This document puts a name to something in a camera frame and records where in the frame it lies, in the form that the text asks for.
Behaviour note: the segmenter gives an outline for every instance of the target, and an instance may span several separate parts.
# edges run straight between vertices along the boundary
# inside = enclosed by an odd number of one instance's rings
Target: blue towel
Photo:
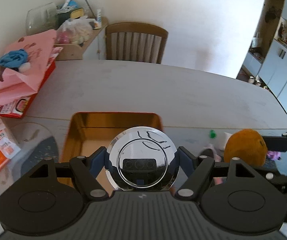
[[[18,68],[28,60],[28,53],[24,49],[13,50],[0,58],[0,66]]]

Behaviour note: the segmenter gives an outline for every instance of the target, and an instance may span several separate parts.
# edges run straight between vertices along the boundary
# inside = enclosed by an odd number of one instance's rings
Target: pink object
[[[217,150],[215,149],[214,145],[209,143],[209,145],[205,149],[211,149],[213,152],[213,159],[215,162],[221,162],[221,157],[217,154]],[[214,177],[214,184],[218,185],[222,183],[222,177]]]
[[[69,44],[69,36],[67,31],[62,31],[59,33],[58,38],[57,38],[58,43],[60,44]]]
[[[279,160],[281,158],[281,152],[268,151],[267,157],[273,161]]]
[[[6,48],[5,53],[11,50],[26,50],[31,68],[21,74],[10,68],[0,67],[0,106],[38,92],[55,40],[56,31],[49,30],[20,38]]]
[[[55,69],[55,59],[62,51],[62,49],[63,47],[52,48],[52,52],[50,54],[50,58],[47,64],[47,70],[45,72],[45,76],[40,84],[39,89],[42,87],[42,85],[46,82],[50,74]],[[21,97],[9,104],[0,107],[0,117],[23,118],[36,95],[37,94],[33,94],[29,97]]]

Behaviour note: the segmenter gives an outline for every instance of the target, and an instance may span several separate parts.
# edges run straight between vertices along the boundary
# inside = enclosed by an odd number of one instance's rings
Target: white tabletop
[[[153,112],[166,127],[287,129],[287,115],[270,92],[236,79],[142,62],[56,65],[27,116],[69,120],[82,111]]]

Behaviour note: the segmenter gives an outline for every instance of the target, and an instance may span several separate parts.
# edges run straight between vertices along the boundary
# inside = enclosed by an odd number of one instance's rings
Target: small orange
[[[249,165],[262,166],[265,163],[268,149],[262,136],[255,130],[243,129],[233,134],[224,150],[224,161],[238,157]]]

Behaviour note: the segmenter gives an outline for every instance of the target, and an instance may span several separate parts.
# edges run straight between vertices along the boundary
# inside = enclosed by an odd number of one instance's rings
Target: screw
[[[90,192],[90,196],[92,197],[103,197],[106,195],[106,192],[102,189],[94,189]]]
[[[266,179],[268,179],[268,180],[273,179],[273,174],[272,174],[271,172],[268,172],[268,173],[266,174]]]
[[[178,195],[181,197],[191,197],[193,195],[193,191],[188,188],[183,188],[178,190]]]

